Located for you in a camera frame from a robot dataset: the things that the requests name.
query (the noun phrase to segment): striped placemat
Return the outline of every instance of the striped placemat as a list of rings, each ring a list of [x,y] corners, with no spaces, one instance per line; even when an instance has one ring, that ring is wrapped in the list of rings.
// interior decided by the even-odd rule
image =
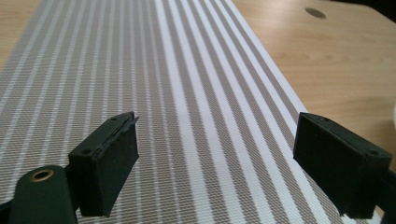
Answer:
[[[232,1],[44,0],[0,96],[0,203],[133,110],[140,159],[111,217],[80,223],[355,222],[292,159],[304,106]]]

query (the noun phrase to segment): woven mat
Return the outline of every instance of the woven mat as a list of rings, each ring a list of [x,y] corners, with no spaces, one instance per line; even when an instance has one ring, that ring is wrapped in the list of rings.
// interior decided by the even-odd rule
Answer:
[[[140,159],[110,218],[80,223],[355,222],[292,159],[305,108],[232,1],[44,0],[0,96],[0,203],[133,110]]]

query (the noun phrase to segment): brass ring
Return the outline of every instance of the brass ring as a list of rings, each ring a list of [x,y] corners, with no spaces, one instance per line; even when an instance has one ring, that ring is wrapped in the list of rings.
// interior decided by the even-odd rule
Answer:
[[[40,170],[30,176],[30,181],[41,182],[53,176],[53,170]]]

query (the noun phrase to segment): wooden surface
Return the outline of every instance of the wooden surface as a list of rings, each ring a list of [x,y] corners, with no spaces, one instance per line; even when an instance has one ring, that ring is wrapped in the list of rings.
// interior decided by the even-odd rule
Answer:
[[[0,0],[0,67],[38,0]],[[396,155],[396,24],[368,7],[319,0],[234,0],[311,113]],[[322,11],[327,19],[305,12]],[[396,160],[392,162],[396,171]]]

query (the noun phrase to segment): table top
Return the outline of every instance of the table top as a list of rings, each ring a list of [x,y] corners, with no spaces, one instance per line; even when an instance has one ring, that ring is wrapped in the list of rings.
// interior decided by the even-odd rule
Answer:
[[[2,1],[0,67],[39,3]],[[375,10],[345,3],[234,0],[311,113],[396,154],[396,24]],[[325,19],[309,15],[311,7]],[[391,169],[396,171],[396,160]]]

